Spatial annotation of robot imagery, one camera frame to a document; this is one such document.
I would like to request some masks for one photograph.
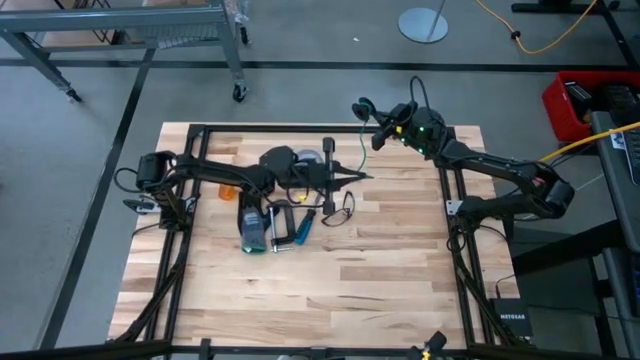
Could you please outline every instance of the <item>metal shelf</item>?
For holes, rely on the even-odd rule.
[[[247,88],[235,34],[246,29],[229,20],[223,0],[204,5],[112,8],[108,0],[56,0],[57,10],[0,11],[0,37],[69,97],[80,100],[62,73],[52,64],[52,52],[122,50],[134,48],[222,46],[234,81],[233,98],[240,102]],[[46,37],[92,31],[96,43],[48,46]],[[39,37],[27,35],[38,33]]]

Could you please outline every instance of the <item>concrete floor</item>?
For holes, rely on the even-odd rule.
[[[412,43],[396,28],[398,15],[435,0],[261,0],[252,4],[253,46],[245,60],[372,61],[432,63],[606,64],[624,60],[604,20],[589,17],[550,53],[520,53],[501,24],[472,1],[450,1],[444,15],[450,34],[433,45]],[[511,14],[511,1],[487,5],[517,24],[530,48],[548,43],[573,16]],[[625,10],[635,2],[623,3]],[[639,14],[616,13],[635,48]],[[0,57],[17,55],[0,43]],[[141,52],[56,54],[55,58],[140,59]],[[218,49],[172,49],[157,59],[221,59]],[[135,69],[64,68],[85,99],[64,96],[26,67],[0,67],[0,352],[29,349],[51,310],[90,196],[131,90]],[[153,151],[166,121],[344,122],[357,120],[351,103],[361,96],[387,108],[408,98],[408,80],[419,75],[430,102],[448,124],[480,125],[495,154],[537,159],[556,147],[540,95],[554,74],[453,73],[380,70],[247,70],[251,93],[231,100],[226,70],[160,70],[149,74],[120,166],[135,166]],[[575,158],[559,172],[580,186],[602,173],[595,158]],[[496,184],[499,193],[510,190]],[[136,216],[112,189],[81,275],[59,346],[104,341],[124,271]],[[605,182],[580,190],[558,221],[529,226],[575,233],[613,217]],[[589,297],[585,262],[519,279],[523,298],[555,307],[596,308]],[[563,291],[570,283],[571,293]],[[532,309],[535,342],[541,347],[598,352],[591,318]]]

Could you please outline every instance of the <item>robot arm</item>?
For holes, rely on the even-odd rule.
[[[468,196],[448,205],[455,215],[459,230],[473,232],[483,219],[534,214],[540,218],[556,219],[564,215],[573,199],[574,190],[550,166],[535,161],[519,161],[474,151],[455,139],[442,117],[414,101],[399,104],[389,113],[379,113],[370,100],[361,98],[353,111],[362,121],[372,116],[380,130],[372,137],[371,146],[380,150],[389,137],[401,141],[433,160],[438,168],[468,169],[513,182],[521,194],[494,199]]]
[[[185,180],[202,180],[242,189],[245,198],[259,203],[273,193],[276,183],[283,189],[310,189],[325,198],[323,213],[335,211],[333,192],[367,174],[346,169],[333,160],[335,142],[323,139],[325,163],[299,160],[288,146],[270,149],[260,157],[257,165],[248,167],[202,160],[190,154],[156,152],[144,155],[138,163],[136,187],[151,195],[160,207],[160,227],[181,231],[187,227],[190,203],[178,198],[173,188]],[[336,174],[351,175],[335,178]]]

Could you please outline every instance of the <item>wooden table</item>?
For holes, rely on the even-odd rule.
[[[158,150],[182,152],[188,127],[165,123]],[[456,133],[483,149],[478,127],[458,126]],[[321,152],[324,136],[336,140],[336,160],[358,167],[362,149],[355,134],[214,133],[207,159],[250,165],[283,144]],[[375,179],[348,186],[357,200],[353,218],[329,228],[316,217],[307,243],[285,253],[243,253],[237,203],[219,199],[218,185],[202,183],[174,343],[199,345],[201,338],[211,338],[216,346],[409,348],[440,330],[449,339],[447,348],[464,348],[438,171],[399,142],[368,150],[365,171]],[[488,176],[464,176],[470,195],[495,196]],[[342,195],[336,194],[336,203]],[[278,189],[271,198],[284,198],[284,192]],[[296,209],[296,221],[305,211]],[[142,216],[138,227],[157,220]],[[502,229],[496,221],[485,224]],[[110,337],[122,333],[151,298],[164,235],[152,229],[133,239]],[[476,238],[485,289],[492,295],[496,280],[513,273],[508,246],[492,231],[481,229]],[[500,283],[503,296],[518,296],[514,281]]]

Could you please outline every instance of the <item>stand base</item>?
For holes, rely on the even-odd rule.
[[[429,30],[436,20],[437,13],[431,9],[413,8],[405,11],[398,19],[398,28],[402,35],[415,42],[430,44],[442,40],[449,32],[447,20],[440,15],[431,37]]]

